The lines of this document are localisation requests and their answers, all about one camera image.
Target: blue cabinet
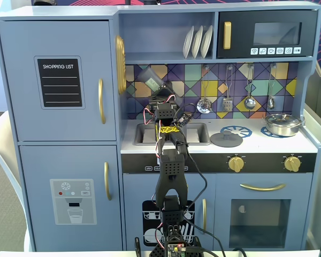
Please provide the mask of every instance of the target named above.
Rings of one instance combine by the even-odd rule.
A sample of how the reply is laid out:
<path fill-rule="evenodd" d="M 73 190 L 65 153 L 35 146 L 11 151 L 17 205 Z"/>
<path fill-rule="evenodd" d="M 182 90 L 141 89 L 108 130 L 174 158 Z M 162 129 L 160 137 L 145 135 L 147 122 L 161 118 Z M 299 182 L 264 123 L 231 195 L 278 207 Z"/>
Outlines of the blue cabinet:
<path fill-rule="evenodd" d="M 123 249 L 116 146 L 20 146 L 20 153 L 38 252 Z"/>
<path fill-rule="evenodd" d="M 224 249 L 300 250 L 311 180 L 311 173 L 217 174 L 214 233 Z"/>
<path fill-rule="evenodd" d="M 214 228 L 214 206 L 215 206 L 215 176 L 205 174 L 208 187 L 201 197 L 195 202 L 195 208 L 190 210 L 187 218 L 194 221 L 200 227 L 213 232 Z M 156 245 L 155 229 L 161 223 L 159 209 L 151 202 L 155 192 L 159 174 L 124 174 L 124 198 L 125 198 L 125 221 L 127 250 L 134 250 L 134 238 L 139 237 L 141 249 L 153 250 Z M 188 184 L 188 200 L 193 200 L 204 187 L 204 181 L 199 174 L 186 174 Z M 188 223 L 181 226 L 184 238 L 191 242 L 193 236 L 198 236 L 204 248 L 213 249 L 213 238 L 192 228 Z M 157 231 L 157 236 L 162 240 L 162 229 Z"/>
<path fill-rule="evenodd" d="M 19 141 L 116 140 L 109 35 L 108 21 L 0 21 Z"/>

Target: pot lid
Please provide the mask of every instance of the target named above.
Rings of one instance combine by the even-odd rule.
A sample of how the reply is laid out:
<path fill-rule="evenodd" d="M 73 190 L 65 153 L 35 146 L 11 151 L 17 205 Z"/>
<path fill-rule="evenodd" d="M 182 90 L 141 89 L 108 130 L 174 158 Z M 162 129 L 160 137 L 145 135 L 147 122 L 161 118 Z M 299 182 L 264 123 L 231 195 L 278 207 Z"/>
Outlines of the pot lid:
<path fill-rule="evenodd" d="M 301 125 L 301 121 L 289 114 L 272 114 L 265 117 L 269 124 L 280 127 L 296 127 Z"/>

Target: stove knob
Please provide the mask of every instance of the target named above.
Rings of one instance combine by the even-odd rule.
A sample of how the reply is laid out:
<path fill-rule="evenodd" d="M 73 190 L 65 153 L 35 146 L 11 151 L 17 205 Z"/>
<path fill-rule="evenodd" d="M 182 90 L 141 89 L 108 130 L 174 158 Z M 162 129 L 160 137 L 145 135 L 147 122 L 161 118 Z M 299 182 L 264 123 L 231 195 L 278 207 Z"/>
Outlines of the stove knob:
<path fill-rule="evenodd" d="M 289 171 L 298 172 L 300 165 L 301 161 L 295 156 L 288 157 L 284 161 L 284 166 Z"/>
<path fill-rule="evenodd" d="M 240 172 L 242 167 L 244 167 L 244 161 L 242 158 L 238 156 L 232 157 L 228 162 L 228 166 L 230 167 L 231 170 L 234 170 L 235 172 Z"/>

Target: blue burner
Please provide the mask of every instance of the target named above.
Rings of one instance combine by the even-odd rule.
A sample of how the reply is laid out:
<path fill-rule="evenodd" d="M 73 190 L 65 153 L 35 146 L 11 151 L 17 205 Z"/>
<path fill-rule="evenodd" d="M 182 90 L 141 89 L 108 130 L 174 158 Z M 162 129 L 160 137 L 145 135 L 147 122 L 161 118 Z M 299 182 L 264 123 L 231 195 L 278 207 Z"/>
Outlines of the blue burner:
<path fill-rule="evenodd" d="M 242 127 L 242 126 L 227 126 L 223 127 L 220 132 L 223 131 L 231 131 L 232 133 L 238 134 L 242 138 L 247 138 L 252 135 L 252 131 L 249 128 Z"/>
<path fill-rule="evenodd" d="M 272 134 L 266 127 L 262 127 L 261 132 L 262 132 L 264 135 L 266 135 L 267 137 L 270 137 L 270 138 L 285 138 L 285 137 L 283 137 L 282 135 Z"/>

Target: microwave window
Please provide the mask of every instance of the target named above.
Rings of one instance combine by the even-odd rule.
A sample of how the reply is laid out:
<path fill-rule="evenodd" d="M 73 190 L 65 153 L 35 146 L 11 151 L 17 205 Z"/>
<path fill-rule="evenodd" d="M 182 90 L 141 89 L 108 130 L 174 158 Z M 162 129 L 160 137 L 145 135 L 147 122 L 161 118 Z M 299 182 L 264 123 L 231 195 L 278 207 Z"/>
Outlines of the microwave window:
<path fill-rule="evenodd" d="M 300 29 L 300 22 L 256 23 L 253 45 L 298 44 Z"/>

